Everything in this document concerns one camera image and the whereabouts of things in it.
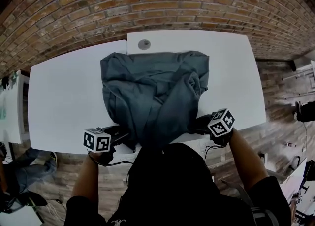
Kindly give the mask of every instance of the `shoe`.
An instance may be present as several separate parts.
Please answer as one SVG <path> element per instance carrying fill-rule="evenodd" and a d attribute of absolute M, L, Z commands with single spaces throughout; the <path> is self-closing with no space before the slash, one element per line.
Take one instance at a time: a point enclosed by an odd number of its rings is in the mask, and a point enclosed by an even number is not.
<path fill-rule="evenodd" d="M 57 165 L 57 154 L 54 152 L 51 152 L 50 157 L 56 162 L 56 165 Z"/>

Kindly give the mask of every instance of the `jeans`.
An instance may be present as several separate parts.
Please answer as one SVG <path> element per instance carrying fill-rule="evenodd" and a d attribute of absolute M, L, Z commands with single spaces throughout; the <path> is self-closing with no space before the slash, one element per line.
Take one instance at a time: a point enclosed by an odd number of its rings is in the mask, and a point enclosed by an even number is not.
<path fill-rule="evenodd" d="M 47 160 L 44 165 L 30 165 L 41 152 L 41 150 L 28 148 L 24 154 L 8 164 L 10 169 L 14 170 L 19 184 L 19 193 L 24 192 L 31 184 L 42 180 L 57 170 L 57 164 L 52 158 Z"/>

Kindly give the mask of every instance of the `person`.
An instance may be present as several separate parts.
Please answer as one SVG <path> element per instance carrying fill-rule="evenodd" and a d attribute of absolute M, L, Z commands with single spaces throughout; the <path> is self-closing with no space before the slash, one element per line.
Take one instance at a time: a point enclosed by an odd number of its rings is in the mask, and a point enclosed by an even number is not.
<path fill-rule="evenodd" d="M 295 120 L 305 123 L 315 120 L 315 101 L 302 104 L 301 102 L 295 102 L 295 111 L 293 117 Z"/>
<path fill-rule="evenodd" d="M 64 225 L 290 226 L 290 207 L 277 179 L 268 177 L 259 156 L 237 130 L 229 144 L 248 196 L 255 207 L 269 211 L 270 217 L 254 219 L 254 209 L 243 200 L 220 194 L 203 158 L 177 143 L 140 150 L 128 173 L 128 188 L 108 222 L 98 214 L 95 161 L 101 156 L 90 153 L 67 202 Z"/>
<path fill-rule="evenodd" d="M 3 164 L 6 153 L 2 152 L 3 145 L 0 149 L 0 211 L 5 212 L 31 184 L 57 170 L 57 154 L 51 152 L 44 165 L 31 165 L 42 151 L 30 147 L 16 160 Z"/>

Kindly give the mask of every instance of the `gray cloth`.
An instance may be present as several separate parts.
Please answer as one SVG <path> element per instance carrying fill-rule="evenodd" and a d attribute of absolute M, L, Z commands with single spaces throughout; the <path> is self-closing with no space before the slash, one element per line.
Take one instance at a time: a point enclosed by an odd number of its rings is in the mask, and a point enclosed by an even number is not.
<path fill-rule="evenodd" d="M 208 85 L 208 56 L 113 53 L 100 64 L 106 109 L 115 123 L 130 129 L 132 146 L 163 147 L 196 119 Z"/>

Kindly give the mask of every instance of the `white table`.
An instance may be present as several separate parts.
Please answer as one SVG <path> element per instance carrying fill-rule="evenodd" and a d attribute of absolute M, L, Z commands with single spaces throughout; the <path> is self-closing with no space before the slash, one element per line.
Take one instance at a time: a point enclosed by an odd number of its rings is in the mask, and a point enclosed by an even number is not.
<path fill-rule="evenodd" d="M 281 190 L 288 202 L 291 202 L 292 196 L 300 190 L 301 183 L 304 179 L 306 163 L 307 158 L 280 184 Z"/>
<path fill-rule="evenodd" d="M 146 39 L 147 50 L 138 47 Z M 199 51 L 209 56 L 208 90 L 201 95 L 198 117 L 229 108 L 235 128 L 245 129 L 266 122 L 265 103 L 257 64 L 244 35 L 198 31 L 162 30 L 127 35 L 128 54 Z M 204 138 L 183 134 L 175 142 Z"/>
<path fill-rule="evenodd" d="M 210 56 L 208 91 L 199 103 L 198 115 L 228 107 L 236 128 L 266 121 L 258 69 L 246 36 L 194 30 L 131 33 L 125 40 L 80 49 L 31 68 L 29 127 L 33 148 L 86 154 L 83 130 L 113 124 L 102 97 L 99 61 L 112 52 L 141 53 L 138 42 L 148 39 L 143 53 L 200 51 Z M 190 143 L 202 136 L 184 135 L 177 141 Z M 200 151 L 198 143 L 192 143 Z M 130 152 L 119 148 L 119 153 Z"/>
<path fill-rule="evenodd" d="M 113 125 L 102 94 L 100 60 L 126 54 L 125 40 L 76 50 L 31 68 L 29 128 L 31 146 L 86 154 L 84 129 Z"/>
<path fill-rule="evenodd" d="M 41 226 L 43 223 L 32 207 L 25 206 L 12 214 L 0 213 L 0 225 Z"/>
<path fill-rule="evenodd" d="M 0 142 L 22 144 L 29 139 L 25 132 L 23 121 L 23 85 L 29 83 L 29 78 L 17 72 L 16 83 L 8 86 L 0 93 L 0 106 L 6 109 L 6 117 L 0 119 Z"/>

